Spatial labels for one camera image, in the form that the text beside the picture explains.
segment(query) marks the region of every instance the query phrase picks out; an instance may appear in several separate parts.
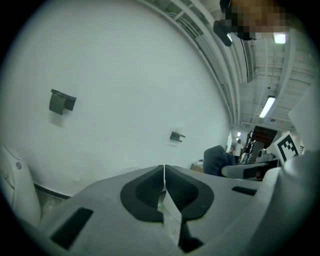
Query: fluorescent light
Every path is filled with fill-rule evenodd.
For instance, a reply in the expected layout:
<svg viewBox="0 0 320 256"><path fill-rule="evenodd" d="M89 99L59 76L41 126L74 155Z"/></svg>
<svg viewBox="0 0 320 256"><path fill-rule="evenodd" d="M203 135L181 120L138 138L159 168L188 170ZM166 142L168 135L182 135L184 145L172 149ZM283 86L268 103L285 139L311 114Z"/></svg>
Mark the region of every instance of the fluorescent light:
<svg viewBox="0 0 320 256"><path fill-rule="evenodd" d="M228 38L230 39L230 41L232 42L232 37L231 37L231 34L230 33L228 33L228 34L226 34L227 36L228 36Z"/></svg>
<svg viewBox="0 0 320 256"><path fill-rule="evenodd" d="M273 103L275 102L276 98L273 96L269 96L268 100L266 101L266 104L264 105L264 108L259 115L260 118L265 118L269 110L271 109Z"/></svg>
<svg viewBox="0 0 320 256"><path fill-rule="evenodd" d="M273 39L276 44L284 45L286 43L287 37L286 34L283 33L274 33Z"/></svg>

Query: floor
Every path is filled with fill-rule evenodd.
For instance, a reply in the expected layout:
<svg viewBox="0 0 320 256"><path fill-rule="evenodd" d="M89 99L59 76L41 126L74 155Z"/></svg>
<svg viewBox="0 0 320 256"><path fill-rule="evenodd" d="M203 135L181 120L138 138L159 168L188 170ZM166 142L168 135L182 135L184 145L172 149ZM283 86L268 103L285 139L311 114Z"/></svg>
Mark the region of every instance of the floor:
<svg viewBox="0 0 320 256"><path fill-rule="evenodd" d="M47 194L46 192L36 189L36 193L40 202L41 218L50 213L58 205L60 205L65 199ZM163 213L163 229L173 240L175 245L178 245L180 226L181 224L176 221L170 213L163 206L162 202L165 198L165 193L161 194L158 202L158 211Z"/></svg>

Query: black bracket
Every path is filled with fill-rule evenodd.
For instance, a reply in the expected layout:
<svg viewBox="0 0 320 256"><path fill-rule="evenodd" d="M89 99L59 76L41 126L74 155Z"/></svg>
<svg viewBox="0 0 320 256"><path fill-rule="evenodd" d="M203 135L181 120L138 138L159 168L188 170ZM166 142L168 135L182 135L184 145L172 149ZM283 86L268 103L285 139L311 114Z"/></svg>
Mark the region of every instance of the black bracket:
<svg viewBox="0 0 320 256"><path fill-rule="evenodd" d="M173 131L171 133L170 140L177 141L177 142L182 142L182 140L180 140L180 137L185 138L186 136L183 136L183 135Z"/></svg>
<svg viewBox="0 0 320 256"><path fill-rule="evenodd" d="M51 90L52 95L49 104L49 110L62 115L64 109L72 111L76 103L76 97L69 96L58 90Z"/></svg>

